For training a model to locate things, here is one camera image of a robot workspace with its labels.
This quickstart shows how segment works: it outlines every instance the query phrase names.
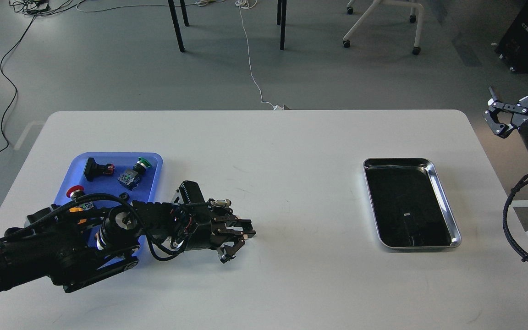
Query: power cord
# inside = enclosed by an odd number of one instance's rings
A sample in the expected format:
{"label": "power cord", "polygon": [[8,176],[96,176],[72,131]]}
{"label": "power cord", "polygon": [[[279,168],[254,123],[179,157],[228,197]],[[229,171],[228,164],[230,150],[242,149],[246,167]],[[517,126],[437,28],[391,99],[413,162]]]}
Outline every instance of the power cord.
{"label": "power cord", "polygon": [[211,4],[211,2],[224,2],[225,0],[197,0],[195,4],[199,7],[207,6],[208,4]]}
{"label": "power cord", "polygon": [[4,132],[4,119],[6,118],[6,114],[9,110],[9,108],[12,106],[13,102],[15,101],[15,99],[17,98],[17,86],[15,86],[15,84],[13,83],[13,81],[11,81],[11,79],[9,79],[9,77],[7,77],[7,75],[4,73],[4,60],[6,59],[6,57],[13,51],[17,48],[17,46],[19,46],[19,43],[22,42],[23,40],[23,37],[26,36],[26,33],[28,33],[28,30],[30,29],[32,23],[34,23],[34,20],[36,19],[36,16],[33,16],[32,17],[32,20],[30,21],[30,24],[28,24],[28,26],[26,27],[26,30],[23,31],[23,34],[22,36],[19,38],[19,40],[15,43],[15,45],[10,48],[10,50],[8,50],[8,52],[5,53],[5,55],[1,58],[1,61],[0,61],[0,72],[1,74],[9,81],[10,84],[12,84],[13,86],[13,98],[11,99],[11,102],[9,102],[7,108],[5,109],[4,111],[4,114],[1,116],[1,122],[0,122],[0,131],[1,131],[1,135],[4,137],[5,139],[5,146],[0,150],[0,153],[3,152],[5,149],[9,148],[9,139],[7,138],[6,136],[6,132]]}
{"label": "power cord", "polygon": [[250,57],[250,40],[248,40],[248,33],[246,32],[246,27],[243,25],[242,9],[251,9],[254,6],[256,6],[257,2],[258,0],[256,0],[256,2],[252,6],[250,6],[248,4],[248,0],[237,0],[235,2],[235,5],[239,8],[239,17],[242,19],[243,34],[246,36],[246,44],[247,44],[247,64],[250,66],[250,76],[252,77],[252,81],[254,82],[256,87],[258,87],[258,90],[260,91],[260,103],[268,103],[272,107],[272,110],[276,110],[279,108],[279,106],[274,106],[272,103],[268,101],[264,101],[264,98],[262,97],[262,89],[256,82],[256,78],[254,78],[254,74],[252,72],[252,58]]}
{"label": "power cord", "polygon": [[112,8],[105,8],[105,9],[98,9],[98,10],[94,10],[94,11],[84,11],[82,9],[79,8],[79,5],[82,4],[83,2],[85,2],[86,0],[80,0],[80,2],[77,4],[76,8],[78,11],[80,12],[105,12],[105,11],[111,11],[113,9],[119,9],[119,8],[132,8],[132,7],[168,7],[168,5],[128,5],[128,6],[117,6],[117,7],[112,7]]}

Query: electrical component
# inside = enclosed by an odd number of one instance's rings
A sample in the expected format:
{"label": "electrical component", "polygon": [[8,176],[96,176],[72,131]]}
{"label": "electrical component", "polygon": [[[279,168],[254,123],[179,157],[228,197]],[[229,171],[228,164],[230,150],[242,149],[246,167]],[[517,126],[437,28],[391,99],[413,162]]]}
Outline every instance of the electrical component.
{"label": "electrical component", "polygon": [[138,157],[138,161],[132,169],[125,170],[117,180],[119,183],[128,188],[134,190],[142,180],[142,175],[146,172],[146,169],[152,167],[152,164],[142,157]]}
{"label": "electrical component", "polygon": [[[84,196],[84,187],[83,186],[72,186],[69,190],[66,191],[66,196],[69,197],[72,201],[76,201],[79,197]],[[92,201],[88,201],[79,205],[82,210],[87,211],[89,209],[94,209]]]}
{"label": "electrical component", "polygon": [[92,182],[98,176],[111,176],[115,171],[115,165],[107,163],[105,165],[99,165],[95,162],[95,158],[89,157],[87,163],[84,166],[82,175],[87,179],[88,182]]}

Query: chair leg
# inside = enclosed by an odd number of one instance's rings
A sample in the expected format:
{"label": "chair leg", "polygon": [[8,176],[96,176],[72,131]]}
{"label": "chair leg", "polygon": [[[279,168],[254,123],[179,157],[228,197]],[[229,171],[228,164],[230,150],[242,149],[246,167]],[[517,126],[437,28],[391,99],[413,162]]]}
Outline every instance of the chair leg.
{"label": "chair leg", "polygon": [[344,42],[348,42],[349,44],[349,41],[348,39],[350,39],[350,36],[352,36],[352,34],[354,34],[354,32],[358,29],[358,27],[361,25],[361,23],[376,9],[376,7],[381,3],[383,2],[383,0],[373,0],[372,1],[372,4],[370,5],[370,7],[368,7],[368,9],[366,9],[366,11],[362,14],[362,16],[360,17],[360,19],[358,19],[358,21],[356,22],[356,24],[354,24],[354,26],[350,29],[350,31],[348,31],[346,33],[346,35],[343,36],[343,41]]}
{"label": "chair leg", "polygon": [[188,27],[189,19],[187,17],[187,6],[185,6],[185,0],[181,0],[181,11],[182,11],[182,21],[185,23],[185,27]]}
{"label": "chair leg", "polygon": [[415,23],[417,21],[417,8],[411,7],[411,15],[409,16],[409,22]]}
{"label": "chair leg", "polygon": [[170,8],[170,16],[172,17],[172,25],[174,25],[174,33],[176,33],[176,41],[178,42],[178,50],[185,51],[185,46],[182,44],[181,27],[178,25],[178,17],[176,17],[176,10],[174,8],[174,0],[168,0],[168,8]]}
{"label": "chair leg", "polygon": [[417,9],[417,32],[415,32],[415,46],[413,46],[412,53],[418,55],[421,52],[419,46],[421,42],[421,32],[423,31],[423,19],[425,16],[425,8],[417,2],[405,2],[400,0],[383,0],[383,4],[392,6],[411,7]]}
{"label": "chair leg", "polygon": [[347,9],[348,15],[351,15],[354,13],[354,7],[352,7],[354,6],[354,2],[356,2],[356,0],[350,0],[350,2],[347,3],[346,9]]}
{"label": "chair leg", "polygon": [[278,6],[276,9],[276,25],[281,24],[281,12],[282,12],[282,0],[278,0]]}
{"label": "chair leg", "polygon": [[280,15],[280,49],[285,50],[285,29],[286,29],[286,1],[282,1],[282,13]]}

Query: wire bundle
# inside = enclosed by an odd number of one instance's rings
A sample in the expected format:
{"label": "wire bundle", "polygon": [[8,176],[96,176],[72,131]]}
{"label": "wire bundle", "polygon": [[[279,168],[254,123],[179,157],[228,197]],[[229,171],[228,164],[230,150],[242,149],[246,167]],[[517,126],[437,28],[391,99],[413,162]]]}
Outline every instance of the wire bundle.
{"label": "wire bundle", "polygon": [[211,2],[224,2],[225,0],[197,0],[195,4],[199,7],[207,6],[208,4],[211,4]]}
{"label": "wire bundle", "polygon": [[528,253],[525,251],[513,238],[511,231],[509,230],[509,225],[506,220],[507,213],[509,212],[509,207],[511,206],[515,195],[519,192],[524,186],[528,185],[528,175],[522,177],[519,182],[511,189],[511,194],[509,194],[506,199],[505,207],[502,211],[502,229],[505,232],[505,236],[511,247],[520,255],[522,258],[521,261],[528,263]]}
{"label": "wire bundle", "polygon": [[61,12],[67,11],[78,5],[76,4],[76,5],[71,6],[72,2],[73,0],[66,0],[58,8],[51,9],[46,12],[33,12],[35,9],[38,8],[40,4],[40,0],[14,0],[13,2],[12,0],[8,0],[8,4],[10,7],[13,8],[14,12],[20,12],[20,13],[23,13],[24,15],[34,16],[34,17],[35,16],[51,16],[51,15],[54,15],[55,13],[61,13]]}
{"label": "wire bundle", "polygon": [[258,0],[256,0],[256,2],[254,2],[253,5],[250,5],[249,0],[237,0],[235,2],[235,5],[242,9],[252,9],[254,8],[254,6],[256,6],[257,3],[258,3]]}

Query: table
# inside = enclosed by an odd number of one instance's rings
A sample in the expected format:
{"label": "table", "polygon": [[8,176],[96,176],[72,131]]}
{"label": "table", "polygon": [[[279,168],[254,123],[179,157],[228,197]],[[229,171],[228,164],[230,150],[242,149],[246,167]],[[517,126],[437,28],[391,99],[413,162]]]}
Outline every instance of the table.
{"label": "table", "polygon": [[[256,236],[226,264],[210,250],[159,263],[145,248],[136,268],[72,294],[34,280],[0,293],[0,329],[528,329],[528,264],[504,238],[506,195],[459,111],[58,112],[1,206],[0,236],[52,202],[74,157],[119,151],[163,157],[157,200],[197,181]],[[370,157],[431,160],[461,245],[381,247]]]}

